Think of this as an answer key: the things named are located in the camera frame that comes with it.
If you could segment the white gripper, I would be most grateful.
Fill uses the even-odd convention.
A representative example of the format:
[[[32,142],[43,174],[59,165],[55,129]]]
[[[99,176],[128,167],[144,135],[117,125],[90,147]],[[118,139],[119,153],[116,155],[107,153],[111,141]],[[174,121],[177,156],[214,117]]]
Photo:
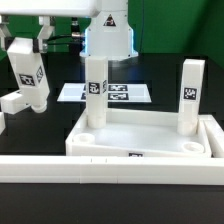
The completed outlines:
[[[46,53],[48,39],[55,26],[55,18],[59,17],[95,17],[101,11],[101,0],[0,0],[1,15],[40,16],[41,29],[33,39],[33,52]],[[7,27],[8,16],[0,16],[0,47],[7,50],[7,39],[11,33]]]

